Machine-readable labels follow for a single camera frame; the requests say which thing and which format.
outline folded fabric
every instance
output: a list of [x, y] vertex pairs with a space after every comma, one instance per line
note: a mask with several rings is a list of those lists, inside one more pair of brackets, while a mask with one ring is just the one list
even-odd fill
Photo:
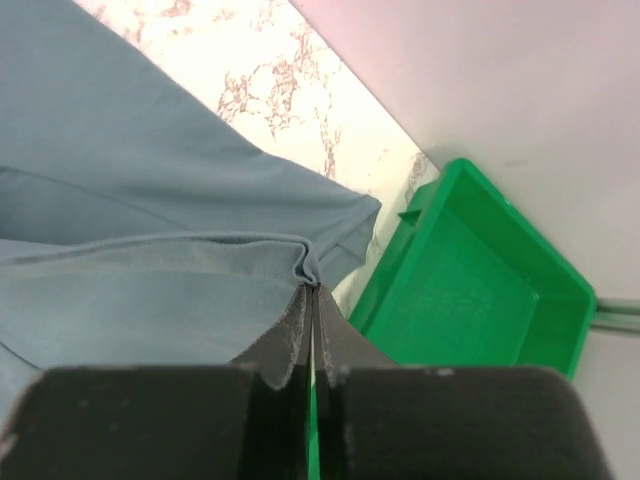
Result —
[[38, 369], [226, 362], [364, 261], [375, 199], [262, 152], [70, 0], [0, 2], [0, 68], [0, 419]]

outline garment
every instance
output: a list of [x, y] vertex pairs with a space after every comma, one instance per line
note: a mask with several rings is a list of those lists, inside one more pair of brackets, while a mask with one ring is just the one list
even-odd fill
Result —
[[70, 0], [3, 0], [0, 419], [40, 368], [230, 360], [296, 284], [364, 261], [378, 209], [250, 144]]

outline marble surface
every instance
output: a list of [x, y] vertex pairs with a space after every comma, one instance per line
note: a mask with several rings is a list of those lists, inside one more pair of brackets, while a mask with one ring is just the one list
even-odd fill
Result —
[[286, 0], [77, 0], [248, 140], [382, 202], [348, 315], [416, 187], [437, 175]]

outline green basket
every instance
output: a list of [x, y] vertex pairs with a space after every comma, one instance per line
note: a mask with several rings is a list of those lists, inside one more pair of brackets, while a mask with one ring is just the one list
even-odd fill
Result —
[[349, 321], [402, 364], [542, 365], [572, 377], [595, 294], [468, 160], [400, 215]]

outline white panel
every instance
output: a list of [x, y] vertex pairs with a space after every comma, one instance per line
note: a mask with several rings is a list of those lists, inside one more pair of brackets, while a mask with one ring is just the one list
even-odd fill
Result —
[[437, 165], [472, 158], [600, 296], [640, 297], [640, 2], [294, 3]]
[[575, 385], [616, 478], [640, 478], [640, 337], [591, 332]]

